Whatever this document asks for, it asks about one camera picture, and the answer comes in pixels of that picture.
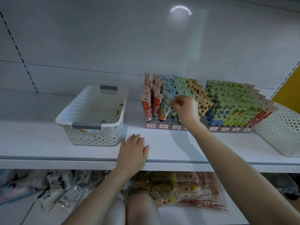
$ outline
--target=perforated basket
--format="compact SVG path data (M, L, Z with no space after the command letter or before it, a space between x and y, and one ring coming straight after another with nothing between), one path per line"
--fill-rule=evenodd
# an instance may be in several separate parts
M274 103L279 108L253 129L277 151L287 157L300 156L300 114Z
M88 86L55 119L74 145L118 144L128 89ZM119 109L122 109L117 120Z

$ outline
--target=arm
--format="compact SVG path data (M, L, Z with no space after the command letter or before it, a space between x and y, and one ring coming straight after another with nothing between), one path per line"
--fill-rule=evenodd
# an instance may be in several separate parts
M170 104L250 224L300 224L300 214L287 200L200 122L198 103L193 98L177 96Z
M149 145L144 143L139 134L122 139L116 168L62 225L101 225L122 187L146 163Z

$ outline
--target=leg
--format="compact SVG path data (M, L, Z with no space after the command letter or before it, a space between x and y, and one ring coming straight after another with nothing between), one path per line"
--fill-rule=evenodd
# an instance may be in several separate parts
M124 202L120 198L116 198L104 219L103 225L125 225L125 216Z
M154 200L145 193L130 197L127 204L127 225L162 225Z

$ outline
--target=price label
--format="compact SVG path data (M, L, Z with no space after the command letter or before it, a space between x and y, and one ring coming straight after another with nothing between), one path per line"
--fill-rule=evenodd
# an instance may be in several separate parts
M168 129L169 125L168 124L159 124L158 128L160 128L160 129Z
M250 132L251 131L251 128L244 128L243 129L243 132Z
M147 123L146 128L148 128L148 129L155 129L156 128L156 124L154 124L154 123Z
M241 127L234 127L232 128L231 132L238 132L240 131Z
M230 127L223 127L223 128L221 129L221 132L228 132L229 129L230 129Z
M182 126L181 125L173 125L172 129L173 130L181 130Z
M212 126L209 128L209 131L217 131L218 129L219 129L219 127Z

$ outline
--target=gray basket handle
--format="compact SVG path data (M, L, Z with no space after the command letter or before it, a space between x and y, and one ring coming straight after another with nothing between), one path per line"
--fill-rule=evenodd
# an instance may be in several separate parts
M115 86L108 86L108 85L100 85L100 92L101 94L106 95L117 95L118 94L118 87Z
M100 130L101 125L98 122L72 122L71 127L73 129Z

